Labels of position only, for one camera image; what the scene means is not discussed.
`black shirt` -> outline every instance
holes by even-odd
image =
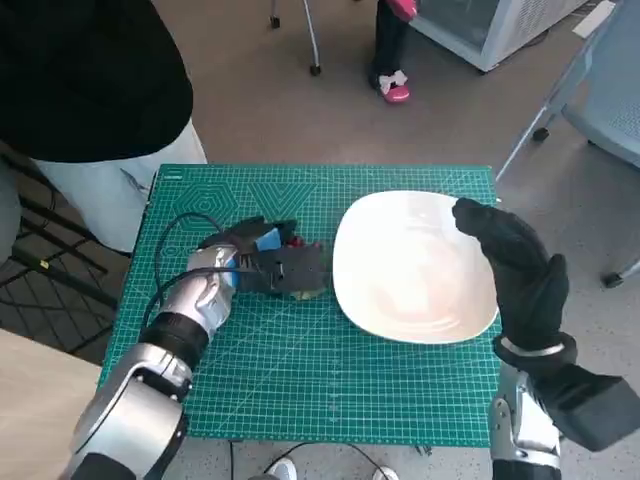
[[[192,109],[149,0],[0,0],[0,140],[15,150],[69,163],[148,155]]]

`floor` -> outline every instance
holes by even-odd
[[[481,76],[426,38],[409,38],[405,71],[411,104],[389,108],[363,71],[375,2],[312,2],[323,74],[308,74],[310,45],[300,2],[282,2],[282,28],[268,28],[269,5],[232,0],[156,0],[183,53],[196,92],[195,125],[216,163],[447,163],[499,167],[521,129],[580,45],[575,18]],[[640,278],[604,291],[598,276],[640,254],[640,172],[587,145],[563,121],[525,152],[498,185],[502,207],[567,255],[572,293],[565,329],[580,362],[620,374],[640,391]],[[257,474],[286,444],[236,444],[235,478]],[[365,447],[402,480],[490,478],[488,452]],[[565,478],[638,478],[640,434],[592,455],[566,444]],[[301,478],[368,479],[373,469],[343,446],[293,454]],[[188,439],[166,478],[229,478],[226,441]]]

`white sneaker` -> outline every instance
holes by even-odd
[[[386,475],[387,477],[385,478],[382,472],[376,468],[376,471],[373,474],[372,480],[387,480],[387,478],[389,480],[400,480],[398,477],[398,474],[393,470],[391,470],[389,467],[380,467],[380,468],[382,469],[382,472],[384,472],[384,475]]]
[[[270,475],[278,477],[278,480],[298,480],[298,473],[296,472],[296,466],[293,464],[290,458],[284,457],[269,469]]]

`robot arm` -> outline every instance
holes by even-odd
[[[200,249],[188,269],[228,266],[235,253],[230,245]],[[162,476],[186,436],[182,402],[213,335],[229,317],[232,283],[230,274],[213,273],[174,286],[80,417],[66,478]]]
[[[493,350],[503,363],[489,409],[493,478],[559,480],[561,437],[603,450],[640,428],[640,399],[621,377],[576,365],[575,340],[560,331],[564,257],[549,258],[513,214],[467,199],[453,213],[491,264],[502,316]]]
[[[282,247],[297,238],[295,227],[254,217],[200,244],[188,261],[191,275],[175,283],[80,417],[64,478],[162,477],[187,433],[182,403],[194,372],[229,317],[235,292],[306,298],[325,287],[321,246]]]

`black glove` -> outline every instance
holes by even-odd
[[[503,334],[527,351],[557,345],[569,294],[564,256],[549,258],[535,231],[513,213],[462,198],[453,215],[458,230],[478,239],[491,264]]]

